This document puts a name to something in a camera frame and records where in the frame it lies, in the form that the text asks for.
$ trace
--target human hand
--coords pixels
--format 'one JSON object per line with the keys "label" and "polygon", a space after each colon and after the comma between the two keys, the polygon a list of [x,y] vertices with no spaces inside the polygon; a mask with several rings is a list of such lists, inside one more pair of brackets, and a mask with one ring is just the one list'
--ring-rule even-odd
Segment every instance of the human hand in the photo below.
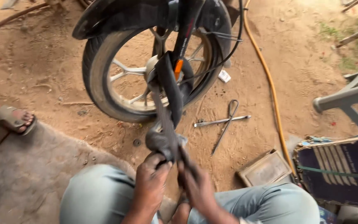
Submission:
{"label": "human hand", "polygon": [[151,153],[138,166],[134,199],[131,209],[153,215],[160,208],[165,191],[165,181],[172,168],[172,162],[163,163],[165,157],[159,153]]}
{"label": "human hand", "polygon": [[219,209],[214,196],[209,174],[193,162],[185,166],[183,161],[178,162],[179,182],[186,191],[190,205],[204,217]]}

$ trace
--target dirt ground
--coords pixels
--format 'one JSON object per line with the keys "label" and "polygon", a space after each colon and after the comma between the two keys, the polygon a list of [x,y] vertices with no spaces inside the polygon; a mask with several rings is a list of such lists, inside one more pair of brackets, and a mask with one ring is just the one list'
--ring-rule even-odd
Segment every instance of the dirt ground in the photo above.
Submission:
{"label": "dirt ground", "polygon": [[[33,4],[21,0],[12,10],[0,10],[0,20]],[[65,15],[44,8],[0,28],[0,104],[27,108],[57,130],[86,140],[136,167],[149,151],[144,144],[134,147],[132,142],[136,138],[144,141],[149,125],[118,122],[93,105],[64,105],[91,102],[81,74],[86,41],[71,37],[83,9],[73,0],[64,4],[69,10]],[[335,93],[346,84],[336,66],[319,59],[321,52],[331,52],[331,43],[321,41],[318,22],[347,16],[340,13],[340,0],[254,0],[249,8],[252,32],[276,85],[286,137],[358,134],[357,126],[341,110],[320,115],[312,107],[314,98]],[[348,14],[355,13],[358,14],[358,6]],[[217,80],[201,100],[187,108],[177,129],[189,138],[191,157],[210,171],[217,191],[240,187],[234,184],[238,168],[264,151],[280,148],[269,85],[248,37],[246,34],[243,37],[231,58],[232,67],[226,69],[232,80],[227,84]],[[152,42],[146,40],[135,40],[123,49],[120,57],[127,66],[141,65],[148,59],[151,50],[146,48],[151,49]],[[125,80],[123,85],[133,87],[129,81]],[[252,118],[232,122],[215,155],[210,157],[223,125],[194,128],[193,124],[200,118],[226,118],[231,99],[240,102],[237,115],[250,114]],[[176,198],[175,169],[167,186],[167,195]]]}

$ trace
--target jeans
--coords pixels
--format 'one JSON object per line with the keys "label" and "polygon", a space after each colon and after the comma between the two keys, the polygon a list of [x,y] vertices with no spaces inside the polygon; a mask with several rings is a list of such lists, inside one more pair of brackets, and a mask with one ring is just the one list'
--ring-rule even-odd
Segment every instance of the jeans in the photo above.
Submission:
{"label": "jeans", "polygon": [[[130,208],[135,181],[120,169],[95,165],[70,180],[60,206],[61,224],[117,224]],[[226,211],[263,224],[318,224],[316,201],[292,184],[269,184],[215,193]],[[188,224],[207,223],[191,209]],[[155,215],[152,224],[158,224]]]}

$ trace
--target brake cable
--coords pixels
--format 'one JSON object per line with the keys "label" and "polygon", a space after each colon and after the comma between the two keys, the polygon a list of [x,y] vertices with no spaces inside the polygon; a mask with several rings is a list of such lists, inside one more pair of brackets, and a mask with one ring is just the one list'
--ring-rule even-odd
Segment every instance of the brake cable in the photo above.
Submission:
{"label": "brake cable", "polygon": [[[237,49],[238,44],[239,44],[241,41],[243,41],[243,40],[241,39],[241,33],[243,32],[243,24],[244,24],[244,13],[243,13],[243,10],[246,10],[245,8],[243,8],[243,2],[242,2],[242,0],[238,0],[238,3],[239,3],[239,7],[240,7],[240,26],[239,26],[239,28],[238,28],[238,36],[237,36],[237,39],[234,40],[234,41],[236,41],[236,43],[234,44],[234,47],[233,47],[233,49],[231,50],[230,54],[227,55],[227,57],[226,57],[224,60],[222,60],[219,64],[217,64],[215,67],[213,67],[213,68],[211,68],[211,69],[208,69],[208,70],[206,70],[205,72],[202,72],[201,74],[195,75],[195,76],[193,76],[193,77],[191,77],[191,78],[184,79],[184,80],[182,80],[181,82],[179,82],[179,85],[184,84],[184,83],[186,83],[186,82],[189,82],[189,81],[192,80],[192,79],[201,77],[201,76],[203,76],[203,75],[205,75],[205,74],[207,74],[207,73],[209,73],[209,72],[211,72],[211,71],[217,69],[219,66],[223,65],[227,60],[229,60],[229,58],[234,54],[234,52],[235,52],[236,49]],[[219,36],[218,34],[215,34],[215,35],[216,35],[217,37],[220,37],[220,38],[226,38],[226,37]]]}

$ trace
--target small white box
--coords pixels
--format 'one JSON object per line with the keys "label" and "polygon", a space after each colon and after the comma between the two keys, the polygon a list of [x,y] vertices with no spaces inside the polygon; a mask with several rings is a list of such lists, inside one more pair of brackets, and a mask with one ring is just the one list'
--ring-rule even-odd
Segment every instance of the small white box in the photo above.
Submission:
{"label": "small white box", "polygon": [[230,81],[231,77],[230,75],[222,69],[222,71],[220,71],[218,77],[224,82],[227,83],[228,81]]}

